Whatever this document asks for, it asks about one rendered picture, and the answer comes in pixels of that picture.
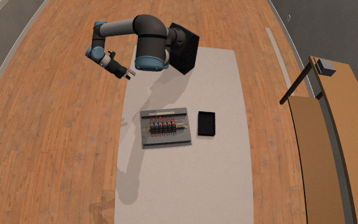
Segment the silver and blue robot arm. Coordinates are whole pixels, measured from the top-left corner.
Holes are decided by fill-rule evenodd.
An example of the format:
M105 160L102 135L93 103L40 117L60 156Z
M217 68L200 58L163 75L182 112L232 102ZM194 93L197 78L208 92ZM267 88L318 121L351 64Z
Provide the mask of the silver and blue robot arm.
M106 37L134 33L138 35L135 68L142 71L160 72L167 69L170 64L170 49L181 48L186 40L181 29L165 27L158 18L142 14L132 19L109 23L96 21L92 44L85 55L99 64L105 56Z

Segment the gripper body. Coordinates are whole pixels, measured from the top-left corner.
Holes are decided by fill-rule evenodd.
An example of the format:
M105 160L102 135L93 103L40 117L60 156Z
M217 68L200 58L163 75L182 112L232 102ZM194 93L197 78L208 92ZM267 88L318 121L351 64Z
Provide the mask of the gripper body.
M120 79L126 74L127 68L121 66L118 62L116 62L113 59L116 54L114 51L112 53L110 51L108 52L110 53L110 55L109 56L105 55L102 61L99 63L99 65L104 69L106 69L107 71L109 71L110 73L115 74L115 76L118 77L118 79Z

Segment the grey relay panel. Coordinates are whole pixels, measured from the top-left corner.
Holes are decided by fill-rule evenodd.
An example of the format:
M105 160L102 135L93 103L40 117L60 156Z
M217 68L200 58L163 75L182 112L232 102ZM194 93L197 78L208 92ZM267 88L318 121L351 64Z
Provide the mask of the grey relay panel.
M158 129L155 129L155 127L151 129L150 120L153 123L155 120L156 123L162 122L162 128L159 128L158 125ZM167 128L163 128L165 121L171 121L171 124L172 121L175 121L176 126L168 128L167 124ZM142 149L192 145L187 108L140 111L140 127ZM158 137L160 133L161 137Z

